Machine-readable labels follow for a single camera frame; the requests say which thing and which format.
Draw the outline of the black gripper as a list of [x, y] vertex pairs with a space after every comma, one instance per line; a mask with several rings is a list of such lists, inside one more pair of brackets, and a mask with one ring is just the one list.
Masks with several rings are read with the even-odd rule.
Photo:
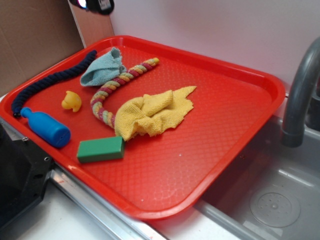
[[100, 15], [110, 15], [115, 8], [113, 0], [69, 0], [69, 3], [86, 12]]

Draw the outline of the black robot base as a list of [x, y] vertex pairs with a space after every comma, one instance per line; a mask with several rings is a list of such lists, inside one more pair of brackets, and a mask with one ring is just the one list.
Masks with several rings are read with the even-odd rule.
[[30, 139], [13, 140], [0, 127], [0, 228], [44, 199], [52, 157]]

